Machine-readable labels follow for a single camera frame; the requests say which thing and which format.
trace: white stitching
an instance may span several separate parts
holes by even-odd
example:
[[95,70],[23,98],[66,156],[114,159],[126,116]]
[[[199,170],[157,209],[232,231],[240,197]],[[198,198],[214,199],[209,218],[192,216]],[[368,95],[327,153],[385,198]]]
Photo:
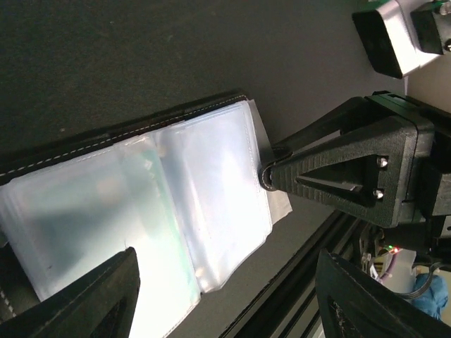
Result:
[[8,298],[6,298],[6,295],[2,289],[0,289],[0,296],[3,299],[3,302],[6,304],[6,307],[8,308],[9,312],[13,315],[13,317],[16,317],[16,313],[14,312],[14,308],[11,305],[11,302]]
[[[217,104],[212,104],[212,105],[210,105],[210,106],[207,106],[207,107],[203,107],[203,108],[197,109],[197,110],[195,110],[195,111],[192,111],[192,112],[190,112],[190,113],[186,113],[186,114],[184,114],[184,115],[176,116],[176,117],[174,117],[174,118],[169,118],[168,120],[164,120],[164,121],[161,121],[161,122],[158,122],[158,123],[154,123],[153,125],[147,125],[147,126],[145,126],[145,127],[142,127],[142,128],[136,129],[136,130],[133,130],[132,132],[124,132],[123,134],[120,134],[120,135],[118,135],[118,136],[112,137],[112,138],[110,138],[110,139],[106,139],[105,141],[101,141],[99,144],[103,144],[103,143],[105,143],[105,142],[111,141],[112,139],[117,139],[117,138],[119,138],[119,137],[122,137],[122,136],[125,136],[125,135],[128,135],[128,134],[133,134],[134,132],[139,132],[139,131],[144,130],[144,129],[149,129],[149,128],[152,128],[152,127],[156,127],[157,125],[162,125],[162,124],[167,123],[167,122],[170,122],[170,121],[172,121],[172,120],[178,120],[178,119],[181,119],[181,118],[185,118],[185,117],[187,117],[187,116],[189,116],[189,115],[198,113],[198,112],[200,112],[200,111],[204,111],[204,110],[206,110],[206,109],[213,108],[213,107],[216,107],[216,106],[220,106],[221,104],[226,104],[226,103],[228,103],[228,102],[230,102],[230,101],[233,101],[233,100],[236,100],[236,99],[245,98],[245,97],[246,97],[245,95],[239,95],[239,96],[233,97],[233,98],[231,98],[231,99],[229,99],[229,100],[225,100],[225,101],[219,102],[219,103],[217,103]],[[29,164],[26,168],[31,168],[32,166],[42,164],[43,162],[49,162],[49,161],[51,161],[51,160],[56,160],[56,159],[58,159],[58,158],[60,158],[60,157],[62,157],[62,156],[66,156],[66,155],[68,155],[68,154],[74,154],[74,153],[76,153],[76,152],[82,151],[83,149],[88,149],[88,148],[90,148],[91,146],[97,146],[97,145],[99,145],[99,144],[96,143],[96,144],[92,144],[92,145],[87,145],[87,146],[84,146],[84,147],[79,148],[79,149],[77,149],[77,150],[72,150],[70,153],[64,153],[63,155],[57,155],[57,156],[55,156],[55,157],[53,157],[53,158],[48,158],[48,159],[45,160],[45,161],[39,161],[39,162],[37,162],[37,163],[32,163],[32,164]],[[25,167],[22,167],[22,168],[19,168],[19,169],[12,169],[12,170],[8,171],[7,173],[0,173],[0,177],[5,176],[5,175],[12,174],[12,173],[14,173],[14,172],[16,172],[16,171],[22,170],[23,168],[25,168]]]
[[106,153],[110,152],[111,150],[113,150],[113,149],[108,148],[107,150],[102,151],[100,153],[92,154],[91,156],[86,156],[86,157],[83,157],[83,158],[79,158],[78,160],[76,160],[76,162],[83,162],[84,160],[87,160],[89,158],[93,158],[93,157],[96,157],[96,156],[99,156],[99,155],[102,155],[102,154],[106,154]]

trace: dark gray table surface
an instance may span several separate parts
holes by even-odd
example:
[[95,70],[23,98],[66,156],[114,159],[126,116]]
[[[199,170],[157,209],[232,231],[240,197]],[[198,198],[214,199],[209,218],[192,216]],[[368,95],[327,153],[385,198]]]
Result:
[[[354,30],[362,0],[5,0],[0,153],[112,125],[236,87],[271,141],[351,96],[404,91],[376,74]],[[171,335],[217,337],[330,213],[294,212]]]

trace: screw head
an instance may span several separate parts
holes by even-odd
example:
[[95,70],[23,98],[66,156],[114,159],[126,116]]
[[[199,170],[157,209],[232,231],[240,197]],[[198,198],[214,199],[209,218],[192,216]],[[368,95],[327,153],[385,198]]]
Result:
[[447,1],[442,6],[440,6],[438,10],[440,15],[448,15],[451,14],[451,2]]
[[362,262],[369,262],[371,260],[371,254],[370,253],[364,253],[362,255]]
[[385,168],[388,165],[388,159],[385,157],[378,157],[378,167]]
[[373,195],[374,197],[376,197],[377,199],[382,199],[383,198],[383,191],[379,190],[379,189],[375,189],[373,191]]
[[446,43],[445,43],[445,50],[446,51],[451,51],[451,39],[446,41]]

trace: metal screw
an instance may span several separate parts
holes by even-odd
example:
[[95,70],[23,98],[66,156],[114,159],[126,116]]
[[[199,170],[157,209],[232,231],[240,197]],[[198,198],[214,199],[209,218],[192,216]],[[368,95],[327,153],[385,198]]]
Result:
[[383,191],[379,190],[379,189],[376,189],[376,190],[373,191],[373,195],[377,199],[382,199],[383,198]]
[[378,167],[385,168],[388,165],[388,159],[385,157],[378,157]]
[[370,253],[364,253],[362,255],[362,262],[369,262],[371,260],[371,254]]
[[451,14],[451,2],[447,1],[442,6],[440,6],[440,9],[438,10],[440,15],[448,15]]

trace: wire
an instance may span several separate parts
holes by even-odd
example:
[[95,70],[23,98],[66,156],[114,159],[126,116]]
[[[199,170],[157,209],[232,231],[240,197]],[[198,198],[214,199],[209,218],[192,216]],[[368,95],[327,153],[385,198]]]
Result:
[[446,266],[446,264],[444,263],[434,263],[430,266],[429,268],[429,275],[428,275],[428,279],[424,282],[424,284],[417,290],[410,292],[408,294],[399,294],[397,292],[395,292],[396,295],[398,295],[399,297],[406,299],[408,301],[418,298],[420,297],[424,292],[426,292],[429,287],[431,286],[432,283],[432,279],[434,276],[434,271],[441,268],[442,266]]
[[392,259],[390,263],[388,264],[388,267],[385,269],[384,273],[381,275],[381,280],[385,282],[389,276],[391,276],[391,273],[393,271],[393,268],[395,267],[397,260],[397,254],[392,255]]

